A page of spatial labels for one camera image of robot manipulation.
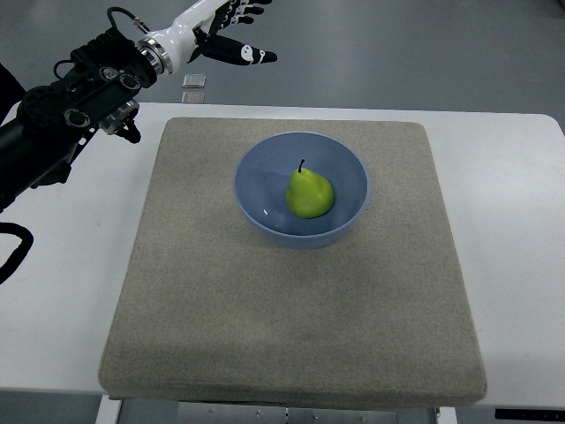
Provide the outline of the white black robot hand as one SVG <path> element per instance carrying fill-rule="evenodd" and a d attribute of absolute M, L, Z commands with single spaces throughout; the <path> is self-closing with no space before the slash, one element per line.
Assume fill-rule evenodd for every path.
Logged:
<path fill-rule="evenodd" d="M 270 64 L 276 53 L 225 37 L 220 32 L 233 25 L 253 23 L 268 1 L 198 1 L 175 18 L 171 26 L 147 32 L 138 49 L 159 75 L 169 76 L 203 56 L 237 66 Z"/>

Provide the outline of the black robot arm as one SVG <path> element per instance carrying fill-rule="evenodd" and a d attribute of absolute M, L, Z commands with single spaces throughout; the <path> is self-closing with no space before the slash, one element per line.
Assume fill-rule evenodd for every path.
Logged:
<path fill-rule="evenodd" d="M 140 140 L 133 98 L 157 80 L 149 56 L 112 23 L 67 61 L 72 68 L 27 91 L 16 117 L 1 127 L 2 208 L 29 188 L 65 183 L 98 130 Z"/>

